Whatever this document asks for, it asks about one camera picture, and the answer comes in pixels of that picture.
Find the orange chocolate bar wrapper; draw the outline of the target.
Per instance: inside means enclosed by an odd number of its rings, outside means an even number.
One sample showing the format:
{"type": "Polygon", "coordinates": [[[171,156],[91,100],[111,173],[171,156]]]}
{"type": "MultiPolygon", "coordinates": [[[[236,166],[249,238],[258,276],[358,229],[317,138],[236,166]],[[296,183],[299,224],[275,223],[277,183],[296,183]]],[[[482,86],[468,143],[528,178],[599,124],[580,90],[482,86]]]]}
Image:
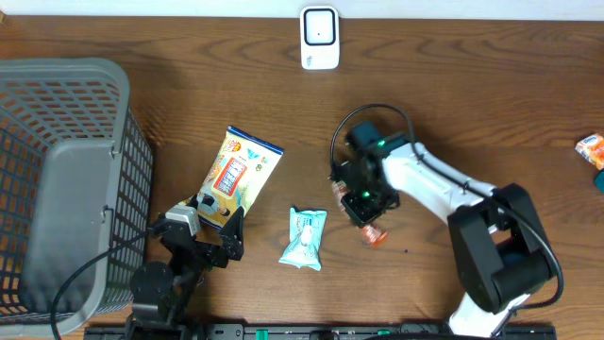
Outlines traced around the orange chocolate bar wrapper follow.
{"type": "Polygon", "coordinates": [[[363,227],[357,226],[346,212],[342,202],[344,196],[349,193],[345,183],[343,181],[332,181],[331,189],[340,211],[350,220],[351,224],[360,231],[364,244],[368,247],[380,246],[386,240],[388,232],[375,224],[367,224],[363,227]]]}

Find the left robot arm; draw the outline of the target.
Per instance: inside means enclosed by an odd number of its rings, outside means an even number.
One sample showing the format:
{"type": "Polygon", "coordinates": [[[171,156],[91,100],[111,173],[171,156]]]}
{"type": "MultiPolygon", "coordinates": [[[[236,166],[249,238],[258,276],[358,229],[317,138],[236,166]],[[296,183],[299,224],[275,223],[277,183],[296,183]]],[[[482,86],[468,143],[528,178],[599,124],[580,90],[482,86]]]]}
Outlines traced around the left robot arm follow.
{"type": "Polygon", "coordinates": [[[151,226],[151,234],[172,254],[167,263],[149,262],[130,279],[132,315],[126,339],[205,339],[207,328],[187,316],[194,290],[206,272],[239,261],[243,247],[244,208],[238,208],[218,232],[220,245],[199,242],[197,209],[175,205],[151,226]]]}

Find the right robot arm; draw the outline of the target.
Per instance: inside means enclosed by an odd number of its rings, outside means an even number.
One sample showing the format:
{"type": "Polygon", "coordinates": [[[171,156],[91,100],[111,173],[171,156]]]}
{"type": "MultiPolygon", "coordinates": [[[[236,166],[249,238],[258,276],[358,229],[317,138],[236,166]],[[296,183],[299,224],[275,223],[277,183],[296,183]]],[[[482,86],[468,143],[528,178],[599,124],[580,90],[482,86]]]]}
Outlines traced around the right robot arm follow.
{"type": "Polygon", "coordinates": [[[332,166],[340,204],[361,229],[414,198],[445,222],[465,291],[448,327],[456,335],[495,337],[528,298],[562,269],[528,192],[476,181],[435,158],[412,134],[381,135],[370,122],[345,143],[353,157],[332,166]]]}

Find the yellow snack bag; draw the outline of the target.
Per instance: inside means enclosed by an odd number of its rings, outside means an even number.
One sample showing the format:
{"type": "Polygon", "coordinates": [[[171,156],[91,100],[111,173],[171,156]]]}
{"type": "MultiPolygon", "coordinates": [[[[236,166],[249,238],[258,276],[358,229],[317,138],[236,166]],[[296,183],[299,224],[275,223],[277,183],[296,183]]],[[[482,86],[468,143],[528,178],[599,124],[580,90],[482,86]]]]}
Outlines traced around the yellow snack bag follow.
{"type": "Polygon", "coordinates": [[[281,147],[230,126],[201,188],[181,203],[187,206],[196,199],[200,222],[221,229],[239,207],[250,210],[283,153],[281,147]]]}

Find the orange small snack packet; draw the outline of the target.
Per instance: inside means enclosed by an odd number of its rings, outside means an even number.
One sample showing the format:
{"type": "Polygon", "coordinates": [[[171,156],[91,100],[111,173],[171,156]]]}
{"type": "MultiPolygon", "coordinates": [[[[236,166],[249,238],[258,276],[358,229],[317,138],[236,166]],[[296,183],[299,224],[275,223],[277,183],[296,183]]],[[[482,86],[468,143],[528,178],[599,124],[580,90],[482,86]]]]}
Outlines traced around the orange small snack packet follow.
{"type": "Polygon", "coordinates": [[[604,140],[603,136],[594,133],[577,142],[575,150],[587,162],[594,165],[598,170],[604,167],[604,140]]]}

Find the teal small snack packet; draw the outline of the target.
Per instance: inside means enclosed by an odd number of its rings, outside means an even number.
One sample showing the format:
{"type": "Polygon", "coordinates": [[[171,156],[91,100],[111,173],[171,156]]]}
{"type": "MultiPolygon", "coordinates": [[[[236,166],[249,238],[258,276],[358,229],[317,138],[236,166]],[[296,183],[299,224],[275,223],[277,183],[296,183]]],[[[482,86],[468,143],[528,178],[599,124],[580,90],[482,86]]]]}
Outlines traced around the teal small snack packet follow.
{"type": "Polygon", "coordinates": [[[323,230],[327,221],[327,211],[300,211],[290,208],[290,243],[284,250],[279,262],[297,268],[309,267],[320,271],[322,265],[319,248],[323,230]]]}

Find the blue mouthwash bottle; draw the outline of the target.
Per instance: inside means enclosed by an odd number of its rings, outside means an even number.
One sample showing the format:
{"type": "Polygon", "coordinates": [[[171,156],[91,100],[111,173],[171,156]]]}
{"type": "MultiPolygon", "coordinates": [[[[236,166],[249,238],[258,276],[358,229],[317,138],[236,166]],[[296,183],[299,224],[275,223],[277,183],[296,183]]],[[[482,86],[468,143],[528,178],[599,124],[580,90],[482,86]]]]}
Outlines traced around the blue mouthwash bottle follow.
{"type": "Polygon", "coordinates": [[[604,193],[604,171],[601,170],[594,177],[594,186],[598,189],[599,192],[604,193]]]}

